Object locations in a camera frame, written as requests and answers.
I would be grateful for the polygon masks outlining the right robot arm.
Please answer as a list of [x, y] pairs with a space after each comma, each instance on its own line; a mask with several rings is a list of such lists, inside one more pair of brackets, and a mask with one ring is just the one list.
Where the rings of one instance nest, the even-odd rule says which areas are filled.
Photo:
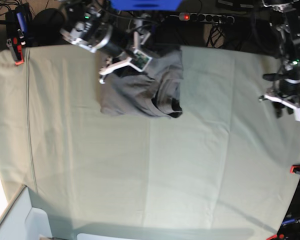
[[108, 75], [124, 68], [145, 73], [153, 60], [143, 49], [151, 36], [148, 14], [122, 15], [108, 0], [63, 0], [61, 6], [66, 13], [62, 38], [90, 53], [106, 55], [98, 72], [101, 84]]

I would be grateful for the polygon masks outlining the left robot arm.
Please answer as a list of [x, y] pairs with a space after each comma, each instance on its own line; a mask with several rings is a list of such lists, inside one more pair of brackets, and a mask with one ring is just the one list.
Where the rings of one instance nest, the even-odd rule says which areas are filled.
[[300, 16], [293, 7], [294, 0], [263, 0], [266, 8], [283, 14], [283, 23], [276, 26], [279, 32], [280, 67], [276, 73], [267, 73], [262, 78], [272, 83], [259, 97], [270, 101], [276, 118], [281, 118], [283, 109], [300, 122]]

